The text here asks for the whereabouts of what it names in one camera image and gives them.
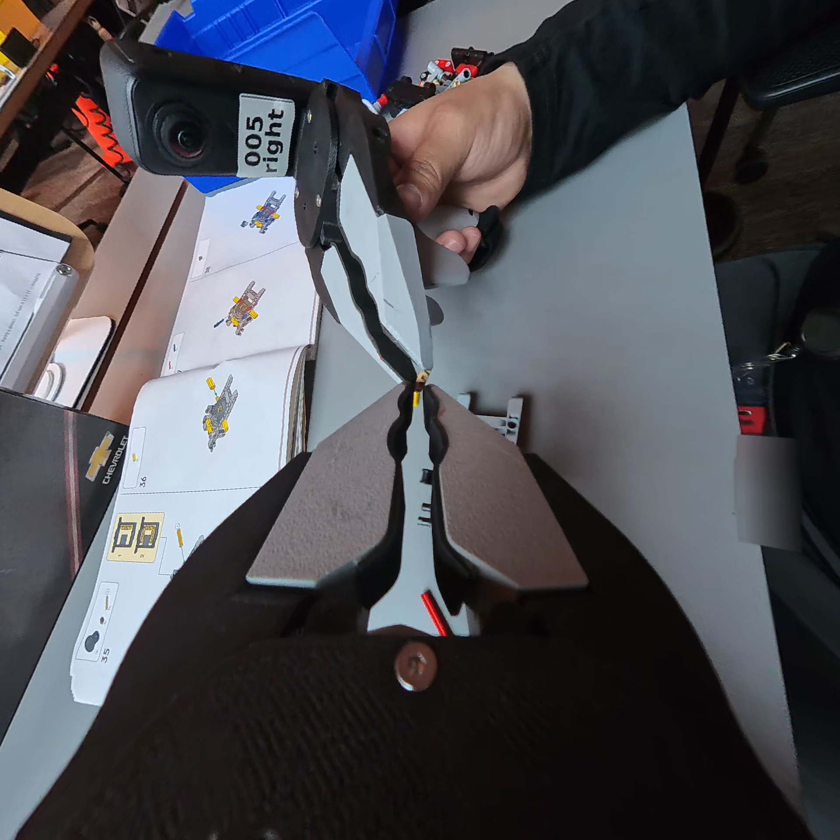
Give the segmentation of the black badge reel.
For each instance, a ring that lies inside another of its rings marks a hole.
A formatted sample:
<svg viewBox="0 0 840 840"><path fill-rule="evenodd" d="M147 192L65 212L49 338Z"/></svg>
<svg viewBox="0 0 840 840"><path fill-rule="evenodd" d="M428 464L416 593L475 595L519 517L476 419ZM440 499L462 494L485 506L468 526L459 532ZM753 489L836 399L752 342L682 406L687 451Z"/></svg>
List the black badge reel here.
<svg viewBox="0 0 840 840"><path fill-rule="evenodd" d="M808 311L794 331L793 340L782 343L768 359L783 362L808 355L825 361L839 360L839 307Z"/></svg>

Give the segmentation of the black mesh chair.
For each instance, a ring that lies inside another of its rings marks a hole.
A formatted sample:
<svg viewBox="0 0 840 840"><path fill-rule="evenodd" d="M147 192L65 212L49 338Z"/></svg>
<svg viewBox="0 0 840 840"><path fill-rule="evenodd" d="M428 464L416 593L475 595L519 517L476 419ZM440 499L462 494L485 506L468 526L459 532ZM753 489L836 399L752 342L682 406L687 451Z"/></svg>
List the black mesh chair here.
<svg viewBox="0 0 840 840"><path fill-rule="evenodd" d="M734 165L733 180L745 185L758 181L769 169L762 143L776 113L838 90L839 20L835 17L742 75L725 80L697 163L700 185L707 184L739 98L760 113Z"/></svg>

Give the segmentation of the blue plastic bin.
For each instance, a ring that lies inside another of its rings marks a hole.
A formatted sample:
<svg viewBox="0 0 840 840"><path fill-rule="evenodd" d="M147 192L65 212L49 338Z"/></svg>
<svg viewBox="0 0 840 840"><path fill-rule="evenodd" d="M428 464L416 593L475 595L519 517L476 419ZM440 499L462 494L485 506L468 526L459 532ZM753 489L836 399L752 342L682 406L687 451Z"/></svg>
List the blue plastic bin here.
<svg viewBox="0 0 840 840"><path fill-rule="evenodd" d="M113 127L134 162L189 182L294 174L299 124L336 133L330 98L380 95L399 38L392 2L191 2L155 41L102 51Z"/></svg>

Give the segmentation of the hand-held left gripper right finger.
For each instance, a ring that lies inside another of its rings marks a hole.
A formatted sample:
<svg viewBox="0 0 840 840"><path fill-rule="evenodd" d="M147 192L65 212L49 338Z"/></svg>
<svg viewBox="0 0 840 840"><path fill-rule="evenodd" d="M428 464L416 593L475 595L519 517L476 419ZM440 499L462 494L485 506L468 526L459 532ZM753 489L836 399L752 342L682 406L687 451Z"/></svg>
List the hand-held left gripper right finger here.
<svg viewBox="0 0 840 840"><path fill-rule="evenodd" d="M582 591L589 579L518 446L435 385L423 393L437 588L452 614Z"/></svg>

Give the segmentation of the black lego car box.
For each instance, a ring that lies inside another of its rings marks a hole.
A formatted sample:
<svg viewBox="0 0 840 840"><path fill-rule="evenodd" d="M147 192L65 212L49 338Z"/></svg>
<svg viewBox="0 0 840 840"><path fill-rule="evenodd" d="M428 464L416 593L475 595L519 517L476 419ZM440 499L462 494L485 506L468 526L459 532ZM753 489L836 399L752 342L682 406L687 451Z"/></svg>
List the black lego car box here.
<svg viewBox="0 0 840 840"><path fill-rule="evenodd" d="M129 428L1 390L1 737L121 476Z"/></svg>

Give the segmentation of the pile of lego pieces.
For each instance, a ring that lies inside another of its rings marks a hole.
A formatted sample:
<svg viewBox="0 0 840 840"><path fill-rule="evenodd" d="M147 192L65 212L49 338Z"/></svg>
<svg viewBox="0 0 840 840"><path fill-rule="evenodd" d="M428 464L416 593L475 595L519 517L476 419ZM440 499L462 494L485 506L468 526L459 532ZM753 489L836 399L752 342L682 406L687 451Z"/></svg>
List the pile of lego pieces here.
<svg viewBox="0 0 840 840"><path fill-rule="evenodd" d="M450 58L431 60L417 79L400 77L377 99L364 101L364 104L373 113L391 121L417 104L476 78L494 55L491 51L473 47L452 48Z"/></svg>

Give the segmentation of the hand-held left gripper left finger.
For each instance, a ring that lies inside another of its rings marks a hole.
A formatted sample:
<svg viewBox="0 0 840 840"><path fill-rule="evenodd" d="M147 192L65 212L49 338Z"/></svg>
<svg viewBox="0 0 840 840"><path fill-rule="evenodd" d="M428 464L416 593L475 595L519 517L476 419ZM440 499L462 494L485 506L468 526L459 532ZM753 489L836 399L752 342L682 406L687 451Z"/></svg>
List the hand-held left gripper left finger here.
<svg viewBox="0 0 840 840"><path fill-rule="evenodd" d="M401 569L402 462L411 386L398 385L326 437L247 572L248 583L352 593L372 607Z"/></svg>

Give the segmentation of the white lego instruction booklet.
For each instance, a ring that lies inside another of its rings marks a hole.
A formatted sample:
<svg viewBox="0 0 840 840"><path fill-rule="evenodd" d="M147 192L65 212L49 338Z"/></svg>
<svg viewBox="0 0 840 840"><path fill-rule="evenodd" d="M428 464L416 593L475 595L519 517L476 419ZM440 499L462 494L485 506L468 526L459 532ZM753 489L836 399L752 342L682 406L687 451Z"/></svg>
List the white lego instruction booklet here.
<svg viewBox="0 0 840 840"><path fill-rule="evenodd" d="M99 707L141 624L213 530L305 447L321 304L295 183L206 198L161 375L141 388L96 585L70 659Z"/></svg>

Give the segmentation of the white rounded device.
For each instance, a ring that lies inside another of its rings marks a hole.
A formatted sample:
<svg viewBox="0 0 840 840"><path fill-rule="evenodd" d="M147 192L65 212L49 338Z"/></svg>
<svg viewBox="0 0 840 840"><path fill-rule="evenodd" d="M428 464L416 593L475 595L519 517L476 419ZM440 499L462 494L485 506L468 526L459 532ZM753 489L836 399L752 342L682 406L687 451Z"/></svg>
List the white rounded device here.
<svg viewBox="0 0 840 840"><path fill-rule="evenodd" d="M114 329L115 322L105 316L69 320L31 395L78 408Z"/></svg>

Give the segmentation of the grey lego frame assembly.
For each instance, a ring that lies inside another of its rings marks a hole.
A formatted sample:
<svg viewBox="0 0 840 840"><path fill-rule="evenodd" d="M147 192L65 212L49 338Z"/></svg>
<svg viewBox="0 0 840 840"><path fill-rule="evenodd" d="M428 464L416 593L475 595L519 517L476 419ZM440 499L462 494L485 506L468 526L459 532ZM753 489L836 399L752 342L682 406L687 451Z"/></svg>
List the grey lego frame assembly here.
<svg viewBox="0 0 840 840"><path fill-rule="evenodd" d="M506 415L474 414L470 400L429 385L419 402L433 467L423 473L430 499L418 523L433 529L439 513L438 530L464 552L479 538L497 539L502 525L522 517L531 487L518 449L523 399L511 398Z"/></svg>

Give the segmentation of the person's right hand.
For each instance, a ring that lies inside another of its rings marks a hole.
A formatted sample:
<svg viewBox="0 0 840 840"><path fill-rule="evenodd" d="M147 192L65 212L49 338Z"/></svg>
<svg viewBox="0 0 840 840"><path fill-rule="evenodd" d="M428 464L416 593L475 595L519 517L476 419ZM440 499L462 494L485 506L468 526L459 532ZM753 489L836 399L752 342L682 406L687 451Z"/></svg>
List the person's right hand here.
<svg viewBox="0 0 840 840"><path fill-rule="evenodd" d="M413 223L438 204L504 209L522 190L531 156L526 84L508 62L403 112L390 133L393 181Z"/></svg>

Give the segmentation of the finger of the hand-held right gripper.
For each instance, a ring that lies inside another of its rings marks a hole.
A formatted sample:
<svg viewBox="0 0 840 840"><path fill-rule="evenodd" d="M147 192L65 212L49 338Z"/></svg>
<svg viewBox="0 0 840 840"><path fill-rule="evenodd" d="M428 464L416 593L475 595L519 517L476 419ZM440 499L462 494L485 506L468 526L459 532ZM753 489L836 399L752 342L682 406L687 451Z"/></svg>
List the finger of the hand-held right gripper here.
<svg viewBox="0 0 840 840"><path fill-rule="evenodd" d="M385 330L361 262L345 245L308 248L311 276L322 303L395 382L414 383L418 369Z"/></svg>
<svg viewBox="0 0 840 840"><path fill-rule="evenodd" d="M417 377L433 369L431 323L414 226L392 214L377 214L358 165L350 156L342 178L339 222L350 252L364 271L374 324L398 349L398 359Z"/></svg>

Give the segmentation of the printed sheet in clear stand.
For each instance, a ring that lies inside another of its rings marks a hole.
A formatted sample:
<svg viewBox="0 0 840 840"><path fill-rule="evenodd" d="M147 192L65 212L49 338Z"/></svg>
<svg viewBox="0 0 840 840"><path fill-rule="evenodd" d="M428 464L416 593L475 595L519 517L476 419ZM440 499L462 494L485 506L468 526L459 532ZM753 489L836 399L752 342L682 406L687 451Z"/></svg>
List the printed sheet in clear stand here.
<svg viewBox="0 0 840 840"><path fill-rule="evenodd" d="M80 278L70 234L1 218L1 385L23 392L46 366Z"/></svg>

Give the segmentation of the red long lego axle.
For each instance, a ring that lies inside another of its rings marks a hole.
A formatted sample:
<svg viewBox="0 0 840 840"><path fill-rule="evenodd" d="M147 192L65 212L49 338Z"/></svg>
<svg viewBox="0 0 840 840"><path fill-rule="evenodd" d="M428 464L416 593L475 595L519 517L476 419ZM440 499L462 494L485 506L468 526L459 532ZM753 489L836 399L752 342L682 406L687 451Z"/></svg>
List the red long lego axle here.
<svg viewBox="0 0 840 840"><path fill-rule="evenodd" d="M431 590L423 592L421 594L421 601L437 634L441 637L453 636L452 628L448 623L445 613L435 599L433 592Z"/></svg>

